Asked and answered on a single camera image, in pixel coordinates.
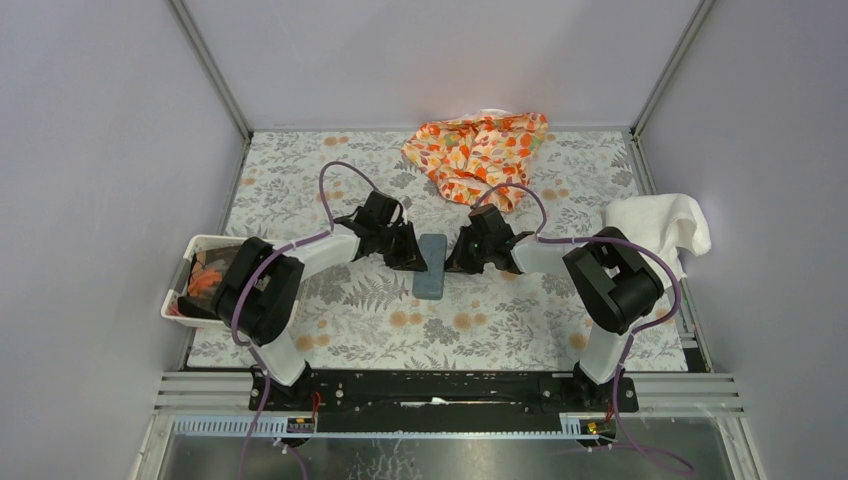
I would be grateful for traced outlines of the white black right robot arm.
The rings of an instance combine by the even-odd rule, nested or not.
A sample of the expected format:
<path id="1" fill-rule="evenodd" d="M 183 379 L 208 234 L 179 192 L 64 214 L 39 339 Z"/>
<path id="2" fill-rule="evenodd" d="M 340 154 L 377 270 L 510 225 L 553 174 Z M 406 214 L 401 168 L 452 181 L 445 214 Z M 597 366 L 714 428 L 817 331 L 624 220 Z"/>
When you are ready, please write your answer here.
<path id="1" fill-rule="evenodd" d="M 481 274 L 491 264 L 515 275 L 571 280 L 594 322 L 575 365 L 585 377 L 575 382 L 573 396 L 583 410 L 601 410 L 613 398 L 610 380 L 623 362 L 627 338 L 664 295 L 663 281 L 615 227 L 584 240 L 546 239 L 531 231 L 514 232 L 490 205 L 472 210 L 469 221 L 445 261 L 447 272 Z"/>

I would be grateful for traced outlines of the orange floral fabric bag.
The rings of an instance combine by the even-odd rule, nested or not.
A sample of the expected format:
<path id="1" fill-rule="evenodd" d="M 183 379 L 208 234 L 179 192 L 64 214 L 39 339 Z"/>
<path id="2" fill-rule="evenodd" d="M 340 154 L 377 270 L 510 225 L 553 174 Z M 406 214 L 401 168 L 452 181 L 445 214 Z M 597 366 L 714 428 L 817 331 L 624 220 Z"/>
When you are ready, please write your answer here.
<path id="1" fill-rule="evenodd" d="M 536 112 L 486 109 L 423 124 L 402 155 L 454 203 L 478 201 L 509 213 L 525 196 L 528 164 L 546 140 L 549 124 Z"/>

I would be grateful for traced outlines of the aluminium frame profile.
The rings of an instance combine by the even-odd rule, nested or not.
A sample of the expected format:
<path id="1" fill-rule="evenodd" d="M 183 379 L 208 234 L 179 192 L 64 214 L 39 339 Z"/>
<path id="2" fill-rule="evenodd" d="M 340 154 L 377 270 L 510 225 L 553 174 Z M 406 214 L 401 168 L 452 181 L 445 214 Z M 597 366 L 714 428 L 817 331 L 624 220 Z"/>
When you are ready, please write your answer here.
<path id="1" fill-rule="evenodd" d="M 761 477 L 726 373 L 628 373 L 618 389 L 595 387 L 583 398 L 569 372 L 314 370 L 284 387 L 255 369 L 165 373 L 133 477 L 157 478 L 171 438 L 184 433 L 589 441 L 591 423 L 622 431 L 624 418 L 709 420 L 732 475 Z"/>

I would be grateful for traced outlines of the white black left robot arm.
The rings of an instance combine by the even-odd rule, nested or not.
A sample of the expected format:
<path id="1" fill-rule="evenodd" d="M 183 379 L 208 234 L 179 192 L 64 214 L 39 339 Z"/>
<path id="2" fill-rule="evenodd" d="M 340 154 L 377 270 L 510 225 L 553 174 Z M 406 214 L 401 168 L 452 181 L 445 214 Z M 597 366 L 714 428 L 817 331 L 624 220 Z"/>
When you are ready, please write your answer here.
<path id="1" fill-rule="evenodd" d="M 307 361 L 287 332 L 301 284 L 372 254 L 393 270 L 427 270 L 403 206 L 378 191 L 353 213 L 333 219 L 327 231 L 279 246 L 250 237 L 236 252 L 213 296 L 213 311 L 234 342 L 251 350 L 274 382 L 272 398 L 285 410 L 301 409 L 310 397 L 311 387 L 301 377 Z"/>

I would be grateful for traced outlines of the floral grey tablecloth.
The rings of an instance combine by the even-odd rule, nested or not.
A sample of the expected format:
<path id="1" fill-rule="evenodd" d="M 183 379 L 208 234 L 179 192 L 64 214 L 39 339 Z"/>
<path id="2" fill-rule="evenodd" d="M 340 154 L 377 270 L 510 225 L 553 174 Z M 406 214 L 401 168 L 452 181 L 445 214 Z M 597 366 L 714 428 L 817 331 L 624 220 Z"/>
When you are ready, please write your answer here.
<path id="1" fill-rule="evenodd" d="M 323 204 L 350 213 L 372 187 L 400 199 L 418 233 L 454 240 L 468 208 L 445 200 L 400 152 L 405 132 L 260 132 L 247 155 L 225 232 L 282 239 L 326 225 Z M 638 192 L 619 132 L 554 132 L 529 164 L 537 207 L 506 217 L 516 231 L 545 224 L 550 237 L 591 235 L 602 210 Z M 414 297 L 413 278 L 380 256 L 307 280 L 289 327 L 316 368 L 568 370 L 592 320 L 558 275 L 449 274 L 442 299 Z"/>

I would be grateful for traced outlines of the white towel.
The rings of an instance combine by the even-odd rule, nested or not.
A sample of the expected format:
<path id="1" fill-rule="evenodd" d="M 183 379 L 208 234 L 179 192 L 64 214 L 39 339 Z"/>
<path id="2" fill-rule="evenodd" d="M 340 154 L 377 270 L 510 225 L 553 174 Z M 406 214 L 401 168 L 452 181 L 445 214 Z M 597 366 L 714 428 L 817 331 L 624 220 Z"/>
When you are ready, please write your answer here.
<path id="1" fill-rule="evenodd" d="M 643 195 L 614 200 L 604 207 L 604 224 L 660 257 L 680 280 L 686 276 L 681 249 L 703 256 L 712 249 L 707 219 L 697 200 L 686 194 Z"/>

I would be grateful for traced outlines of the black pouch in basket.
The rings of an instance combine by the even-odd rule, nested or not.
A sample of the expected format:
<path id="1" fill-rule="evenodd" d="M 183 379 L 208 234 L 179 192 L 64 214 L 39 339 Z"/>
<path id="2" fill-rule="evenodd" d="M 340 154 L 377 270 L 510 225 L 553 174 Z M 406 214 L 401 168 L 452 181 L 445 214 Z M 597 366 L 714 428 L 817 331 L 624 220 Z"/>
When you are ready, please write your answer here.
<path id="1" fill-rule="evenodd" d="M 186 292 L 177 298 L 184 317 L 217 320 L 214 296 L 239 250 L 238 245 L 201 250 L 193 255 Z"/>

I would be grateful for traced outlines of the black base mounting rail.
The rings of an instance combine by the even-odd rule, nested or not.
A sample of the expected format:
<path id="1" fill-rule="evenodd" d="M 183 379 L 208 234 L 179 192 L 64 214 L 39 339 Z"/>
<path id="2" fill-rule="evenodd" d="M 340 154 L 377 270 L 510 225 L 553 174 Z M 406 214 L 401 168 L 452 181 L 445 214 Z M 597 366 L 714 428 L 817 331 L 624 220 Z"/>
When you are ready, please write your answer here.
<path id="1" fill-rule="evenodd" d="M 307 368 L 289 387 L 251 375 L 249 409 L 303 412 L 298 433 L 547 433 L 563 414 L 605 423 L 639 410 L 632 379 L 596 385 L 580 372 Z"/>

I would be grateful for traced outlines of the white perforated plastic basket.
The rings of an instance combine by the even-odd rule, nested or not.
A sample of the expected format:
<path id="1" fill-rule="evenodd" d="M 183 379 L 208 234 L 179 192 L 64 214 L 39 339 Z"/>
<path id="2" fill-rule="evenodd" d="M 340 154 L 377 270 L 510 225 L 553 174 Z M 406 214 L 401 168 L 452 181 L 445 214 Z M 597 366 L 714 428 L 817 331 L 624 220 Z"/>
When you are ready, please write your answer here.
<path id="1" fill-rule="evenodd" d="M 213 302 L 217 320 L 181 316 L 177 298 L 186 292 L 191 261 L 201 250 L 238 245 L 239 250 L 218 287 Z M 196 328 L 232 327 L 257 344 L 267 344 L 289 323 L 300 283 L 307 278 L 306 264 L 284 252 L 264 265 L 275 246 L 257 237 L 198 235 L 192 239 L 163 305 L 163 316 Z"/>

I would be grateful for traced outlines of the dark blue glasses case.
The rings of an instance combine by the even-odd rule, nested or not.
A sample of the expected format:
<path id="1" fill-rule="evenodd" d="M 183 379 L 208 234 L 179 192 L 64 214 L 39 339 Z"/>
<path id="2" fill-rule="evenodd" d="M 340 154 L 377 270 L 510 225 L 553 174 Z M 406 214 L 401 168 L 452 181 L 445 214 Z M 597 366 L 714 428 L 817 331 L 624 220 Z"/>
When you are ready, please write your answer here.
<path id="1" fill-rule="evenodd" d="M 448 241 L 444 234 L 423 234 L 418 241 L 426 270 L 413 276 L 412 295 L 419 300 L 441 300 L 445 288 Z"/>

